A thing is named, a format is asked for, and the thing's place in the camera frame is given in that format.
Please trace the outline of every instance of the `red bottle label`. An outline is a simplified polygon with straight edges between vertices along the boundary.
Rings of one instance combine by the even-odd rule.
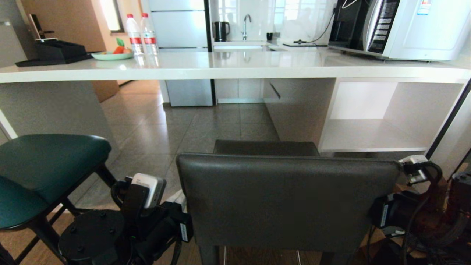
[[[144,38],[145,44],[156,44],[157,40],[155,38]]]
[[[139,37],[129,38],[131,44],[142,44],[142,40]]]

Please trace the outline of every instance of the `microwave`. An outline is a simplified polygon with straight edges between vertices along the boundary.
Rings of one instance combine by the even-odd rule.
[[[454,60],[470,14],[469,0],[338,0],[328,46],[382,59]]]

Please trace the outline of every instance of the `white refrigerator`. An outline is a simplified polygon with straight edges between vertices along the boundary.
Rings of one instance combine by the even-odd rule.
[[[149,0],[159,52],[208,51],[203,0]],[[172,107],[212,106],[210,79],[166,80]]]

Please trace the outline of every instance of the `black kettle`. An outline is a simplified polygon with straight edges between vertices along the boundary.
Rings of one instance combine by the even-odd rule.
[[[227,41],[227,35],[231,33],[229,22],[217,21],[214,22],[214,41]]]

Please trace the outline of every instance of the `dark gray chair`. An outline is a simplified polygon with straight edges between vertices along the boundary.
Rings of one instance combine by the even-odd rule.
[[[317,156],[313,143],[242,141],[178,155],[203,265],[219,264],[219,246],[315,250],[323,264],[347,264],[401,166]]]

